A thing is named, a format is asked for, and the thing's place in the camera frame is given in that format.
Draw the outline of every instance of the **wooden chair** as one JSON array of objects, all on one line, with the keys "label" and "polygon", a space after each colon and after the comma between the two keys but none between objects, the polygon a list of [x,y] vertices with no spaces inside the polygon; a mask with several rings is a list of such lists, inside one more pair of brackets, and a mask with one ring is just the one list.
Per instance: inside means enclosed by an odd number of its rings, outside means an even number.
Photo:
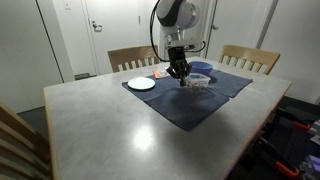
[{"label": "wooden chair", "polygon": [[227,56],[226,64],[230,65],[230,62],[232,62],[233,66],[247,67],[249,71],[259,72],[261,67],[265,65],[266,69],[263,74],[268,75],[278,61],[280,54],[241,46],[225,45],[220,56],[220,63],[223,63],[225,56]]},{"label": "wooden chair", "polygon": [[129,69],[134,68],[133,62],[135,62],[135,67],[139,68],[140,65],[146,66],[152,65],[152,59],[154,64],[159,64],[159,59],[156,57],[156,54],[153,51],[152,46],[143,46],[143,47],[132,47],[126,49],[119,49],[108,51],[109,59],[111,62],[113,72],[119,72],[119,65],[122,66],[122,69],[127,70],[126,64],[128,64]]},{"label": "wooden chair", "polygon": [[7,154],[0,156],[0,168],[7,171],[0,172],[0,179],[52,177],[48,141],[1,103],[0,132],[0,149]]}]

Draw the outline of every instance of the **wire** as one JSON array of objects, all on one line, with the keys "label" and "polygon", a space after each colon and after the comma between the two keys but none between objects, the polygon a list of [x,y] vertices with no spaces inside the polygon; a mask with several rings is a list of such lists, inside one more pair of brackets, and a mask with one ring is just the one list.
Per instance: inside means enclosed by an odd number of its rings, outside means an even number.
[{"label": "wire", "polygon": [[154,16],[156,14],[156,10],[157,10],[157,7],[158,7],[158,4],[159,4],[160,0],[158,0],[158,2],[155,4],[152,12],[151,12],[151,18],[150,18],[150,41],[151,41],[151,45],[152,45],[152,49],[154,51],[154,53],[156,54],[157,58],[160,60],[160,61],[163,61],[163,62],[170,62],[170,60],[164,60],[162,58],[159,57],[157,51],[156,51],[156,48],[154,47],[154,42],[153,42],[153,22],[154,22]]},{"label": "wire", "polygon": [[206,45],[207,45],[205,41],[202,41],[202,43],[203,43],[203,47],[202,47],[201,49],[196,50],[196,51],[185,51],[185,52],[192,52],[192,53],[196,53],[196,52],[200,52],[200,51],[202,51],[202,50],[206,47]]}]

